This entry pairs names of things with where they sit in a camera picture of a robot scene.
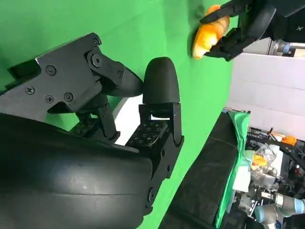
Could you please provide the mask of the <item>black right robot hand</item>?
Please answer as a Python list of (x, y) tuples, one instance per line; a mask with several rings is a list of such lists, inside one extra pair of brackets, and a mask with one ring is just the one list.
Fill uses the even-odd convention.
[(10, 68), (0, 94), (3, 229), (135, 229), (184, 142), (175, 66), (144, 79), (95, 33)]

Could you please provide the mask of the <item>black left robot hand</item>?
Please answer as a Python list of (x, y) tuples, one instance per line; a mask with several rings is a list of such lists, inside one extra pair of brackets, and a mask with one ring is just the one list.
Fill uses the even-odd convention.
[(232, 28), (205, 55), (224, 58), (227, 62), (234, 59), (244, 48), (259, 40), (267, 31), (276, 8), (264, 0), (231, 0), (216, 11), (204, 16), (200, 22), (208, 24), (225, 16), (238, 17), (238, 27)]

